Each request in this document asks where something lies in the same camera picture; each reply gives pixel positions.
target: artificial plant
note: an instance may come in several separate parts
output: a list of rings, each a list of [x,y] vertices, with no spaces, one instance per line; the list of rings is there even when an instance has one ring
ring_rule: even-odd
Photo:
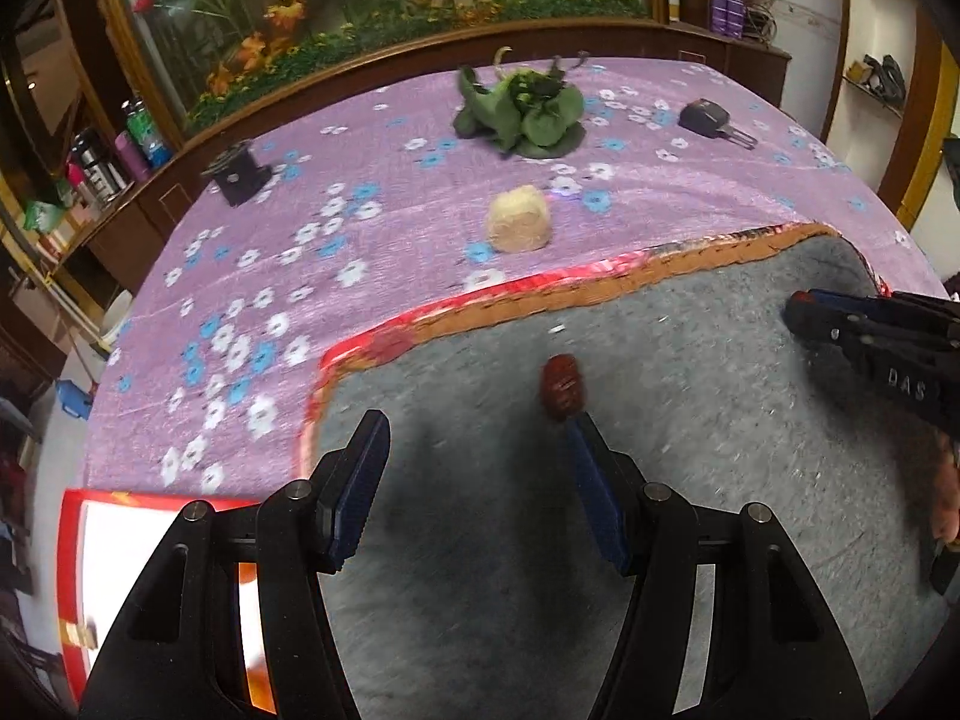
[[[530,68],[504,73],[500,60],[509,50],[503,47],[493,58],[499,81],[491,89],[479,82],[474,69],[460,69],[464,108],[453,119],[454,130],[461,138],[485,137],[505,154],[551,159],[570,153],[584,140],[584,96],[565,82],[569,71],[560,67],[558,56],[546,73]],[[586,61],[581,52],[570,70]]]

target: green grass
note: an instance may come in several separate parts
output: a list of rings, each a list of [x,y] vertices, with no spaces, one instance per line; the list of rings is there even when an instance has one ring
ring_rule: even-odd
[[[376,50],[453,29],[523,19],[569,16],[643,18],[646,15],[645,8],[637,0],[486,0],[461,4],[456,14],[446,8],[431,8],[413,15],[371,16],[361,25],[345,25],[338,32],[307,38],[265,69],[240,76],[222,97],[213,97],[210,93],[203,95],[188,114],[189,128],[196,133],[212,127],[258,98],[317,71]]]

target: purple tablecloth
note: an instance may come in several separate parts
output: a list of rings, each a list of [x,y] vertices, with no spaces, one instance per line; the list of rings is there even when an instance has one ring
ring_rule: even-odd
[[[587,138],[563,160],[504,160],[458,141],[450,73],[260,138],[256,157],[278,167],[270,189],[236,209],[207,190],[133,303],[90,418],[88,487],[268,493],[294,473],[317,362],[336,341],[440,298],[665,242],[822,221],[894,289],[943,294],[880,200],[731,79],[600,59],[570,80],[587,98]],[[727,108],[757,148],[678,127],[699,97]],[[496,254],[488,204],[521,184],[549,191],[553,240]]]

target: metal screw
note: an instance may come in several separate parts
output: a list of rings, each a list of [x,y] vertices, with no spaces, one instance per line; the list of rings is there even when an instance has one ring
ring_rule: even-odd
[[[670,488],[659,482],[648,482],[643,486],[643,494],[652,501],[665,501],[670,497]]]
[[[762,503],[752,503],[747,507],[747,514],[750,514],[750,519],[754,522],[769,522],[773,518],[774,512],[771,512]]]
[[[196,522],[198,519],[206,517],[206,512],[210,504],[206,501],[190,501],[184,506],[184,519],[187,522]]]
[[[292,501],[299,501],[301,498],[306,498],[311,490],[313,490],[313,488],[310,487],[310,483],[307,482],[306,479],[295,479],[283,489],[283,491],[287,493],[287,497]]]

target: gray mat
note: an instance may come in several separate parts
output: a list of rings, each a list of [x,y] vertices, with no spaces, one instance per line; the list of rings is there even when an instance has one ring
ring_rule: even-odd
[[[322,451],[344,445],[366,408],[392,426],[360,549],[323,582],[365,720],[589,714],[632,582],[600,559],[536,400],[541,366],[560,352],[578,357],[608,444],[648,479],[694,504],[774,509],[882,707],[947,616],[923,577],[934,448],[930,429],[868,391],[838,350],[790,337],[779,312],[810,287],[872,291],[851,247],[816,238],[431,341],[344,380]],[[701,667],[706,585],[688,652]],[[698,700],[692,668],[678,707]]]

